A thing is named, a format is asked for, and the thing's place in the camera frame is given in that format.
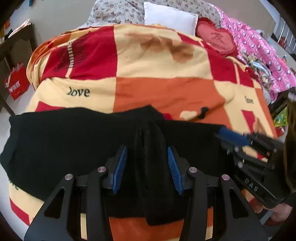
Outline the person's right hand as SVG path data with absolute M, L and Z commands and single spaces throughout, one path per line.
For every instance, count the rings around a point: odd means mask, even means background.
M 274 222 L 283 222 L 285 221 L 290 213 L 292 212 L 293 207 L 286 203 L 281 203 L 274 208 L 267 208 L 264 205 L 262 206 L 263 209 L 272 210 L 273 213 L 271 215 L 271 220 Z

